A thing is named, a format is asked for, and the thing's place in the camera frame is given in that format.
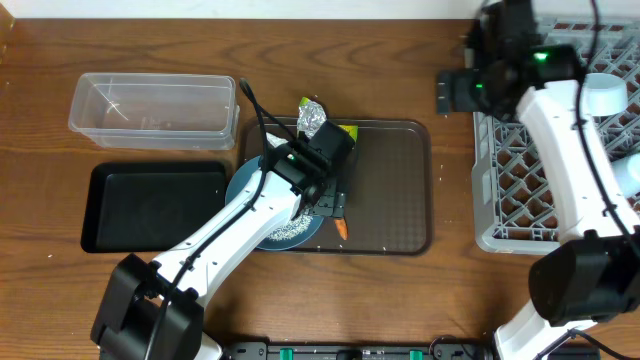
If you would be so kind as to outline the crumpled foil wrapper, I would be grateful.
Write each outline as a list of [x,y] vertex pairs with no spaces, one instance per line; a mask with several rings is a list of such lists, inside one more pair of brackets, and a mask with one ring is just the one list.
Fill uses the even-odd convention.
[[311,139],[327,121],[325,110],[321,104],[307,97],[301,99],[298,109],[297,131]]

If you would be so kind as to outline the grey dishwasher rack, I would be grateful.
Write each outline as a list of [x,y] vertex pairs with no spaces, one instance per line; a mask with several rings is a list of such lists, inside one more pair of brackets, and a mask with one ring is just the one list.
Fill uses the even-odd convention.
[[[639,151],[639,22],[605,20],[592,72],[626,81],[629,106],[595,120],[612,160]],[[542,164],[526,129],[483,113],[473,115],[474,228],[486,252],[545,255],[558,247],[557,219]]]

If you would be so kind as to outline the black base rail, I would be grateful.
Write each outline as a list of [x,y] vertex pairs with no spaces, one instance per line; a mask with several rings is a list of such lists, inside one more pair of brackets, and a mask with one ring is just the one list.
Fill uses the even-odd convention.
[[453,341],[414,346],[295,345],[263,342],[234,343],[224,348],[222,360],[490,360],[488,347]]

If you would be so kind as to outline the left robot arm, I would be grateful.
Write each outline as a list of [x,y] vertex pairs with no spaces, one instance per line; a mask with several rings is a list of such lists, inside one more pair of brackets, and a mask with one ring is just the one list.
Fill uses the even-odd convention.
[[235,268],[272,232],[316,205],[349,156],[270,155],[200,229],[145,262],[114,268],[90,332],[115,359],[219,359],[204,311]]

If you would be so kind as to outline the yellow green snack packet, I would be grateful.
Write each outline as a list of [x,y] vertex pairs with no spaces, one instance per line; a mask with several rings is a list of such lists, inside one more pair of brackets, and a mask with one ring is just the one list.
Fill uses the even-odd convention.
[[354,142],[357,141],[359,130],[357,125],[340,125],[340,128],[347,132]]

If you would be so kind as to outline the black plastic tray bin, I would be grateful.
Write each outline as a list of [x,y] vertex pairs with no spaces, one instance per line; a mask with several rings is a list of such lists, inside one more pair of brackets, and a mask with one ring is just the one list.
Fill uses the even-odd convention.
[[107,162],[91,172],[80,244],[87,253],[166,251],[225,205],[216,161]]

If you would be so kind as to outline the crumpled white tissue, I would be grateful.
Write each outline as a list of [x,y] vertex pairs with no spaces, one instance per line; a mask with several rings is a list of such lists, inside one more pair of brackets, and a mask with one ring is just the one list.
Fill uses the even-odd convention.
[[266,140],[269,150],[276,150],[278,148],[284,148],[285,146],[289,145],[289,142],[286,139],[273,135],[269,132],[266,133]]

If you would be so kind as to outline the pile of white rice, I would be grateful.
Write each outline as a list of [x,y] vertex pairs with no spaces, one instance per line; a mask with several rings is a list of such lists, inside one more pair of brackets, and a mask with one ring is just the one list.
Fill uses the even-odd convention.
[[277,228],[267,237],[269,241],[287,241],[304,233],[311,225],[313,217],[309,215],[300,215],[295,220],[289,221],[287,224]]

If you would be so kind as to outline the orange carrot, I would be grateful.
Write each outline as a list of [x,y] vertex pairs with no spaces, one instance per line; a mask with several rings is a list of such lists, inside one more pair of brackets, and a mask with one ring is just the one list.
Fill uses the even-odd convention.
[[342,240],[346,241],[349,237],[348,225],[344,218],[335,218],[334,224]]

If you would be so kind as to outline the light blue cup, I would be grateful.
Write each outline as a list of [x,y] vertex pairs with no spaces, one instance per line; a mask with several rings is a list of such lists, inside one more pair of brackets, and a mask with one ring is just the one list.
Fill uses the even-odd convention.
[[612,163],[615,179],[626,198],[635,196],[640,187],[640,154],[628,155]]

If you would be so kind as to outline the clear plastic bin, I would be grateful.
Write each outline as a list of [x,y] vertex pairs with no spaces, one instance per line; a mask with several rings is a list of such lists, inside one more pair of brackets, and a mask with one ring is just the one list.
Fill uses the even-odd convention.
[[238,115],[229,76],[85,73],[68,127],[103,148],[229,150]]

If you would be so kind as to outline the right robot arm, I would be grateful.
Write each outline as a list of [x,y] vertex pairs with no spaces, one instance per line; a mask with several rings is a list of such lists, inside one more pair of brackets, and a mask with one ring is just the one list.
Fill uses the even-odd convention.
[[569,45],[475,45],[469,56],[439,77],[439,111],[515,117],[553,198],[560,245],[532,265],[529,301],[493,337],[501,359],[541,359],[639,305],[639,218],[594,125],[626,109],[627,87],[589,72]]

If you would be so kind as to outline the light blue bowl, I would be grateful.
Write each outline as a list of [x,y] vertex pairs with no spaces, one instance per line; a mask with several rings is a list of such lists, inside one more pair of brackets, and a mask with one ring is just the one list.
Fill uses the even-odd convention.
[[626,82],[613,74],[588,74],[583,99],[591,116],[616,115],[628,107]]

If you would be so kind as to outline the brown serving tray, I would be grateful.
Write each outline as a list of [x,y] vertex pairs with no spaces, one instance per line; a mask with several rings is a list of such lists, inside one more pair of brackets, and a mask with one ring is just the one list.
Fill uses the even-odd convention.
[[334,221],[303,244],[284,251],[350,255],[419,255],[433,238],[431,143],[427,129],[411,120],[346,120],[357,125],[346,200],[349,237]]

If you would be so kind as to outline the dark blue plate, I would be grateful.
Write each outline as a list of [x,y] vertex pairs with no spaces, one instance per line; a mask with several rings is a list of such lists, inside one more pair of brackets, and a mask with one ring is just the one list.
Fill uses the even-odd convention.
[[[254,157],[245,164],[243,164],[232,176],[229,185],[226,189],[225,194],[225,204],[228,205],[239,193],[241,190],[249,182],[251,176],[254,172],[259,169],[259,161],[260,157]],[[287,241],[269,241],[267,237],[257,246],[260,250],[266,251],[284,251],[289,250],[294,247],[297,247],[307,240],[311,239],[312,236],[320,229],[323,224],[324,219],[320,216],[312,216],[313,221],[310,227],[301,235],[294,237],[291,240]]]

